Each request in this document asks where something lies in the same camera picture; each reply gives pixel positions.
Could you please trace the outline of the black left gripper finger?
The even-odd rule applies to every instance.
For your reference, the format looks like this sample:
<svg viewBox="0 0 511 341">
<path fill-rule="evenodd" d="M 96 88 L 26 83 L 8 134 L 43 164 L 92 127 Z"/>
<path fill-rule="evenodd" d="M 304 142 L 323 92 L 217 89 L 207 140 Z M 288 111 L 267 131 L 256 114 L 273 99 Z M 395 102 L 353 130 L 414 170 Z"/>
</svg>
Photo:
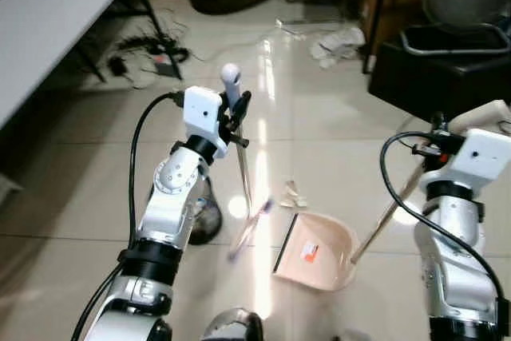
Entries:
<svg viewBox="0 0 511 341">
<path fill-rule="evenodd" d="M 240 129 L 244 125 L 251 99 L 252 93 L 249 90 L 244 90 L 236 103 L 229 108 L 229 129 Z"/>
</svg>

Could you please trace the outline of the metal broom with purple bristles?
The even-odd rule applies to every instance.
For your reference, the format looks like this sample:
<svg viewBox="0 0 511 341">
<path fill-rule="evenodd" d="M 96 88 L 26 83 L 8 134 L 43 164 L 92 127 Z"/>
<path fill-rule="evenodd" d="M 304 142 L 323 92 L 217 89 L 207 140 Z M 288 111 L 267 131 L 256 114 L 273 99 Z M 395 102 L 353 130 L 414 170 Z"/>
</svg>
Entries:
<svg viewBox="0 0 511 341">
<path fill-rule="evenodd" d="M 220 80 L 225 86 L 225 97 L 228 103 L 227 111 L 229 114 L 229 108 L 233 106 L 238 97 L 244 91 L 241 89 L 241 70 L 237 64 L 227 63 L 220 67 Z M 227 261 L 230 264 L 240 260 L 240 255 L 244 252 L 245 248 L 251 246 L 253 234 L 255 234 L 256 228 L 259 227 L 260 218 L 265 216 L 267 210 L 271 208 L 273 200 L 267 200 L 263 204 L 253 203 L 252 198 L 252 183 L 251 183 L 251 172 L 249 172 L 248 166 L 248 155 L 246 155 L 246 149 L 236 146 L 235 151 L 237 152 L 238 165 L 240 166 L 240 179 L 242 184 L 242 191 L 244 191 L 244 225 L 238 232 L 238 235 L 232 242 L 232 245 L 228 251 Z"/>
</svg>

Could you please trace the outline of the pink long-handled dustpan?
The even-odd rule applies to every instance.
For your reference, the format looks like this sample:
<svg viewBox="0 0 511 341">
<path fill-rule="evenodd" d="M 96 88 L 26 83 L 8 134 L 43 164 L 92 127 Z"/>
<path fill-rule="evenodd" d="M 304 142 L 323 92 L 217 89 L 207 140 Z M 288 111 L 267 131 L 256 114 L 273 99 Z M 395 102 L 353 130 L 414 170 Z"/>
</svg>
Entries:
<svg viewBox="0 0 511 341">
<path fill-rule="evenodd" d="M 450 119 L 450 130 L 463 137 L 468 129 L 484 129 L 504 134 L 501 125 L 508 123 L 510 118 L 510 109 L 504 101 L 489 101 Z M 475 210 L 471 218 L 455 220 L 448 216 L 438 218 L 434 223 L 464 242 L 481 241 L 483 235 L 479 227 L 485 213 L 474 201 L 472 192 L 450 181 L 438 181 L 428 184 L 427 187 L 420 187 L 423 174 L 438 169 L 424 165 L 423 160 L 406 181 L 398 195 L 398 201 L 391 204 L 380 218 L 377 228 L 374 229 L 375 234 L 379 234 L 390 223 L 395 211 L 399 210 L 401 203 L 406 202 L 406 198 L 409 198 L 413 191 L 420 190 L 431 200 L 448 196 L 468 201 Z M 274 276 L 321 291 L 335 292 L 346 287 L 354 279 L 355 265 L 372 243 L 372 239 L 358 242 L 354 229 L 348 228 L 336 218 L 307 211 L 303 198 L 295 200 L 287 195 L 279 204 L 282 207 L 291 207 L 295 213 L 281 253 L 278 254 L 273 269 Z"/>
</svg>

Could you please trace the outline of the black box platform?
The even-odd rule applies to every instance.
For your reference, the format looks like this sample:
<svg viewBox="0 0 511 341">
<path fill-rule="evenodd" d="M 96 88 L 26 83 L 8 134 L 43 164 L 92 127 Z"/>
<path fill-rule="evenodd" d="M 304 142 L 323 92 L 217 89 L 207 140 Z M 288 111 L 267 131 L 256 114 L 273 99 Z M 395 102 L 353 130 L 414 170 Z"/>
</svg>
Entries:
<svg viewBox="0 0 511 341">
<path fill-rule="evenodd" d="M 376 52 L 369 95 L 430 122 L 452 119 L 489 101 L 511 96 L 511 57 L 504 55 L 413 55 L 398 39 Z"/>
</svg>

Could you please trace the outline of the beige paper scrap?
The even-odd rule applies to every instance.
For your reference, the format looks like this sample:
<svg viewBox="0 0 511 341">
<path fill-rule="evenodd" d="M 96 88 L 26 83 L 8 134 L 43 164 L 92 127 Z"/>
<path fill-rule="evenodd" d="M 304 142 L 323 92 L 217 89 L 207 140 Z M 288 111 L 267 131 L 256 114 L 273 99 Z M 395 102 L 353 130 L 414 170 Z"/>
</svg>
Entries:
<svg viewBox="0 0 511 341">
<path fill-rule="evenodd" d="M 294 180 L 285 181 L 285 190 L 286 190 L 286 194 L 291 199 L 300 200 L 303 198 L 303 195 L 299 191 L 299 188 L 297 188 L 297 185 Z"/>
</svg>

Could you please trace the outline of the black mesh waste bin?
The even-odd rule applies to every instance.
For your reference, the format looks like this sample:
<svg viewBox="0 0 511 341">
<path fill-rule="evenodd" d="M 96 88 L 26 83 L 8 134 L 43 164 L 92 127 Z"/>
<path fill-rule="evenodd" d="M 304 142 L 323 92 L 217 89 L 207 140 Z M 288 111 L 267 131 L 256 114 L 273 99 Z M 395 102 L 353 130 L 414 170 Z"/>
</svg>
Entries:
<svg viewBox="0 0 511 341">
<path fill-rule="evenodd" d="M 188 239 L 189 245 L 204 245 L 212 242 L 223 227 L 223 213 L 216 199 L 212 178 L 205 177 L 196 192 L 191 206 L 193 224 Z"/>
</svg>

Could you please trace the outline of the black power adapter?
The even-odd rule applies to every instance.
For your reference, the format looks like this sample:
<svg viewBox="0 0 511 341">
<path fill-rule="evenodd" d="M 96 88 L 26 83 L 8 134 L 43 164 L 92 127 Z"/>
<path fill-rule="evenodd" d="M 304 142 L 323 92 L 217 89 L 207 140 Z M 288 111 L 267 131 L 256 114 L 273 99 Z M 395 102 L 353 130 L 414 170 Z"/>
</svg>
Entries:
<svg viewBox="0 0 511 341">
<path fill-rule="evenodd" d="M 107 57 L 106 60 L 107 68 L 109 68 L 110 74 L 117 77 L 123 77 L 124 79 L 130 79 L 128 74 L 130 73 L 130 69 L 127 65 L 127 61 L 124 57 L 120 57 L 117 55 L 113 55 Z"/>
</svg>

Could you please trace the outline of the black left robot foot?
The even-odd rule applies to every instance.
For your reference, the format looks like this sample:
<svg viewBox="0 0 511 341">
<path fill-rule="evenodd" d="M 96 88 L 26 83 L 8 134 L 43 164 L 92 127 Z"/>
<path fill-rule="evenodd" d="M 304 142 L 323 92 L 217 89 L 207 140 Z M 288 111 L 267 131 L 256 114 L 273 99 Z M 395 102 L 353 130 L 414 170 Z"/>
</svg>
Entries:
<svg viewBox="0 0 511 341">
<path fill-rule="evenodd" d="M 243 307 L 226 309 L 211 320 L 200 341 L 265 341 L 263 320 Z"/>
</svg>

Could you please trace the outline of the white table with black legs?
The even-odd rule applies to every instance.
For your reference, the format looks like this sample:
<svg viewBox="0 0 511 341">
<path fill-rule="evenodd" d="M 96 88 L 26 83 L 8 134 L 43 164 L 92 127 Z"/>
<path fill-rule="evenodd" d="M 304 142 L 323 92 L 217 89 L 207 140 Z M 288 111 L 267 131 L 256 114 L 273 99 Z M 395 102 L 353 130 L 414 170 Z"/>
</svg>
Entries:
<svg viewBox="0 0 511 341">
<path fill-rule="evenodd" d="M 149 0 L 0 0 L 0 128 L 100 18 L 145 16 Z"/>
</svg>

